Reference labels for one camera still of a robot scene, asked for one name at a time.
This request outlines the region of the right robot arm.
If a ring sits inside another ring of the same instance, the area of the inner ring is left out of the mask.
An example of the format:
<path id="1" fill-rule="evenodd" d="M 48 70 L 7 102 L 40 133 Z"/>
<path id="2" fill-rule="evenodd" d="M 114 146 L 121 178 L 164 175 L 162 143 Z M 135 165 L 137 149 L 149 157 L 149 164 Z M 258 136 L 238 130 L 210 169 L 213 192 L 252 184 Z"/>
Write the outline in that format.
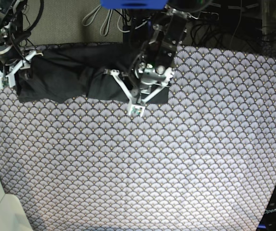
<path id="1" fill-rule="evenodd" d="M 44 1 L 39 2 L 35 21 L 23 29 L 23 10 L 26 0 L 0 0 L 0 89 L 16 85 L 15 74 L 31 67 L 31 61 L 42 52 L 25 49 L 19 44 L 28 40 L 32 30 L 40 21 L 44 11 Z"/>

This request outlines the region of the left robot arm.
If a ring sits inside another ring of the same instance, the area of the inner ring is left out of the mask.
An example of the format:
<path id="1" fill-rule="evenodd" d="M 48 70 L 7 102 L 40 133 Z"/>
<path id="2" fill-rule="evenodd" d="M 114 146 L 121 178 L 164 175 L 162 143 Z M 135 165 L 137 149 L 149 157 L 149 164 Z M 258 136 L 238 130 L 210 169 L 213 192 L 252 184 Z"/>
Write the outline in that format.
<path id="1" fill-rule="evenodd" d="M 210 0 L 103 0 L 107 9 L 129 13 L 129 39 L 137 34 L 137 23 L 143 24 L 145 38 L 126 71 L 106 69 L 128 98 L 128 115 L 143 116 L 147 103 L 169 87 L 174 76 L 173 62 L 177 47 L 187 33 L 190 19 L 198 19 Z"/>

